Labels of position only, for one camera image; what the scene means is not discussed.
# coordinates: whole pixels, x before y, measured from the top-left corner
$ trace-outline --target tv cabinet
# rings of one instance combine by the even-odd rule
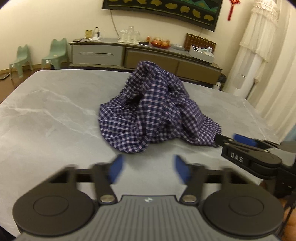
[[[72,67],[97,67],[118,71],[136,68],[139,61],[151,61],[181,79],[215,84],[221,68],[193,58],[184,50],[161,49],[153,46],[118,42],[104,38],[102,41],[72,42]]]

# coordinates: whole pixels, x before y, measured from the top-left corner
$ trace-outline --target das logo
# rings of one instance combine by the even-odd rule
[[[238,156],[237,154],[234,154],[233,152],[231,152],[230,156],[231,156],[231,158],[233,158],[234,160],[237,160],[239,162],[244,161],[244,159],[241,156]]]

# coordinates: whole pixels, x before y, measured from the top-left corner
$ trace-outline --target white box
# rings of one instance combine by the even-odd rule
[[[190,46],[189,54],[193,58],[198,58],[202,61],[213,63],[215,56],[211,52],[204,53],[204,50],[195,46]]]

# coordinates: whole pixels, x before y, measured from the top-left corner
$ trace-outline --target yellow container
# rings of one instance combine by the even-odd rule
[[[91,39],[91,37],[92,37],[92,30],[85,30],[85,37],[87,39]]]

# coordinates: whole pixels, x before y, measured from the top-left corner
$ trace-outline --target electrical cable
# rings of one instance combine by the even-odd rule
[[[203,31],[203,28],[201,29],[201,31],[200,31],[200,33],[199,33],[199,35],[198,35],[198,36],[200,36],[200,35],[202,34],[202,31]]]
[[[114,20],[113,20],[113,15],[112,15],[112,10],[111,10],[111,9],[110,9],[110,15],[111,15],[111,20],[112,20],[112,23],[113,23],[114,30],[115,30],[115,32],[116,32],[116,34],[117,34],[117,37],[120,38],[120,37],[119,37],[119,34],[118,34],[118,32],[117,32],[117,29],[116,29],[116,26],[115,26]]]
[[[282,223],[282,225],[281,225],[281,228],[280,228],[280,230],[279,230],[279,237],[280,237],[280,238],[282,238],[282,236],[283,236],[283,234],[284,234],[284,229],[285,229],[285,227],[286,227],[286,225],[287,225],[287,223],[288,223],[288,220],[289,220],[289,218],[290,218],[292,212],[293,212],[293,209],[291,208],[290,211],[289,211],[289,213],[288,213],[288,215],[287,215],[286,220],[285,220],[285,221]]]

